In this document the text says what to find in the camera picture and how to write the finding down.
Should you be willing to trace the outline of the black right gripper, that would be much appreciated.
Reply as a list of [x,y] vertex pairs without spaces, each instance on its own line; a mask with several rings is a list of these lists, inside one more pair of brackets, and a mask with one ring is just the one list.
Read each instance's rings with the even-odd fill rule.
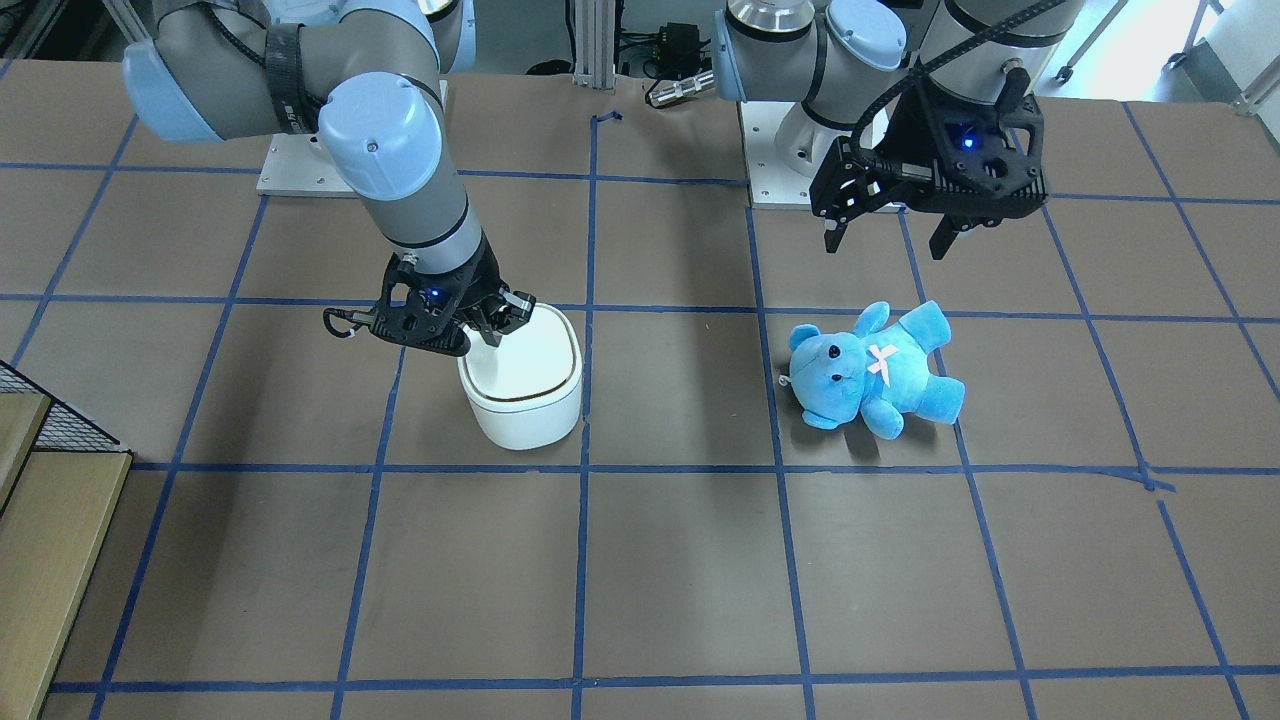
[[417,273],[393,255],[372,306],[371,332],[394,345],[462,357],[471,346],[466,325],[498,348],[504,334],[530,323],[536,305],[534,295],[506,290],[497,256],[483,237],[462,266],[442,274]]

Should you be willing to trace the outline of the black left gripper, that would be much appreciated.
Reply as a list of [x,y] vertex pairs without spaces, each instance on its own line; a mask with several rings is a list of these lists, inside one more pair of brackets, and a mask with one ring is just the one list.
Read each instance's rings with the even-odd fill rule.
[[943,215],[931,234],[936,261],[977,223],[1032,214],[1050,199],[1043,131],[1029,76],[998,79],[991,102],[919,79],[873,149],[851,138],[829,146],[809,191],[812,214],[824,219],[826,252],[838,251],[854,218],[890,202]]

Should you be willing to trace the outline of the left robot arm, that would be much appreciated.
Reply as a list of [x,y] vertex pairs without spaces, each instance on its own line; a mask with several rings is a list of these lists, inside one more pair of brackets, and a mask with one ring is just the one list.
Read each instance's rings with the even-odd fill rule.
[[827,252],[892,202],[937,215],[943,258],[961,234],[1050,200],[1033,88],[1079,1],[727,1],[710,40],[718,95],[791,102],[828,129],[806,151]]

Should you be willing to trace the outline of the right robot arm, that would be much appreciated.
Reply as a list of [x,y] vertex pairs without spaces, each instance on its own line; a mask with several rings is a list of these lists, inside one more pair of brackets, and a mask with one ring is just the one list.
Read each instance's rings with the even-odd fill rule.
[[157,137],[215,143],[314,135],[393,247],[378,301],[329,307],[349,331],[462,357],[526,325],[451,159],[440,77],[476,55],[471,1],[343,1],[330,23],[271,22],[261,1],[156,1],[123,56],[125,91]]

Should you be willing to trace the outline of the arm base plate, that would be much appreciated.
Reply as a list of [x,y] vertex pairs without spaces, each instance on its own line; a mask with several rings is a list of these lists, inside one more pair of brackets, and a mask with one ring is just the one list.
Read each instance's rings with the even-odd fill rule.
[[445,81],[424,85],[371,72],[332,91],[315,135],[275,135],[257,191],[292,197],[404,199],[431,178],[444,152]]
[[849,132],[813,120],[800,102],[740,102],[739,118],[751,206],[808,211],[818,168]]

